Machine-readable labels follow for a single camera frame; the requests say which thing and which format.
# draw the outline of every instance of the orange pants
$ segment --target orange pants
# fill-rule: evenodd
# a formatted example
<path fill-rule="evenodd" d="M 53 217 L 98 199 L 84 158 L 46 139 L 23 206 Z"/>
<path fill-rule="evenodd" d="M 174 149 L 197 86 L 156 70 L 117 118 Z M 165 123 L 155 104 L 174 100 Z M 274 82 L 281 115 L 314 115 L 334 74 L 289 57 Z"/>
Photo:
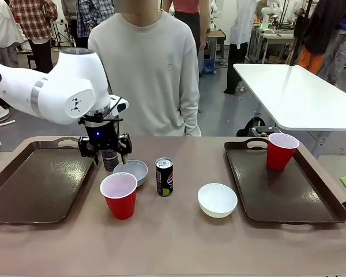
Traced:
<path fill-rule="evenodd" d="M 308 52 L 304 46 L 299 66 L 317 74 L 323 62 L 323 55 L 314 55 Z"/>

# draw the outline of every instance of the cup rim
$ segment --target cup rim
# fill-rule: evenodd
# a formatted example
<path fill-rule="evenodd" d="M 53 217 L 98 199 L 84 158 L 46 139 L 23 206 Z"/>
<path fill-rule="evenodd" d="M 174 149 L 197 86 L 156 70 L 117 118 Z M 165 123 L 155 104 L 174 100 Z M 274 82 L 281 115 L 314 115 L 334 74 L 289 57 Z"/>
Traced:
<path fill-rule="evenodd" d="M 274 141 L 272 141 L 272 137 L 274 136 L 285 136 L 285 137 L 289 137 L 292 138 L 293 140 L 295 140 L 297 142 L 297 146 L 295 147 L 284 147 L 282 145 L 278 145 L 276 144 Z M 298 139 L 296 139 L 295 137 L 289 135 L 289 134 L 284 134 L 284 133 L 273 133 L 269 136 L 269 141 L 274 144 L 275 146 L 279 147 L 279 148 L 283 148 L 283 149 L 297 149 L 300 146 L 300 141 Z"/>
<path fill-rule="evenodd" d="M 135 183 L 135 184 L 134 184 L 134 189 L 133 189 L 131 192 L 129 192 L 128 194 L 123 195 L 123 196 L 119 196 L 119 197 L 111 197 L 111 196 L 106 195 L 106 194 L 103 192 L 103 186 L 105 185 L 105 182 L 106 182 L 107 179 L 109 179 L 111 176 L 115 176 L 115 175 L 130 175 L 130 176 L 132 176 L 133 179 L 134 179 L 134 181 L 135 181 L 135 182 L 134 182 L 134 183 Z M 125 198 L 125 197 L 127 197 L 127 196 L 130 196 L 133 192 L 135 192 L 136 189 L 137 189 L 137 179 L 136 179 L 136 177 L 135 177 L 134 175 L 130 174 L 130 173 L 127 173 L 127 172 L 113 173 L 113 174 L 109 175 L 108 177 L 106 177 L 105 179 L 103 179 L 103 181 L 102 181 L 101 184 L 100 184 L 100 192 L 101 192 L 101 194 L 102 194 L 104 197 L 108 198 L 108 199 L 122 199 L 122 198 Z"/>

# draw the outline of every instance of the pepsi logo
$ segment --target pepsi logo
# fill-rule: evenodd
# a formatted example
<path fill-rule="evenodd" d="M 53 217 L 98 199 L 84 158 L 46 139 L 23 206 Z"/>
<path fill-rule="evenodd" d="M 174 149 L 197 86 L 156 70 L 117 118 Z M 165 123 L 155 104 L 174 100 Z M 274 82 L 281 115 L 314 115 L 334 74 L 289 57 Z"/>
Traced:
<path fill-rule="evenodd" d="M 173 185 L 173 173 L 168 178 L 168 185 L 169 186 Z"/>

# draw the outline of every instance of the blue plaid shirt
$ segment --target blue plaid shirt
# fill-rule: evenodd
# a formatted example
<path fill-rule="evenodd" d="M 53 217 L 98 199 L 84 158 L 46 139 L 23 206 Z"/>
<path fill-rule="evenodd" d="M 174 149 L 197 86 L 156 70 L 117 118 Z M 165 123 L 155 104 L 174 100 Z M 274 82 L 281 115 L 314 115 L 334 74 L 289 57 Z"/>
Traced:
<path fill-rule="evenodd" d="M 96 27 L 114 14 L 114 0 L 77 0 L 78 37 L 88 38 Z"/>

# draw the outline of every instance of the gray bowl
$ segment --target gray bowl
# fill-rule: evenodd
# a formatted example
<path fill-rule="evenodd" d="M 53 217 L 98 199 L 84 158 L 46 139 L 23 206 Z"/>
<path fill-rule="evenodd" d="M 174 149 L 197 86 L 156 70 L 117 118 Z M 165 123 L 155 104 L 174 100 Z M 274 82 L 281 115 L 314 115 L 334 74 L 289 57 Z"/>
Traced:
<path fill-rule="evenodd" d="M 132 174 L 137 179 L 137 186 L 141 186 L 148 176 L 148 166 L 139 160 L 128 160 L 126 164 L 120 163 L 115 168 L 113 173 L 127 172 Z"/>

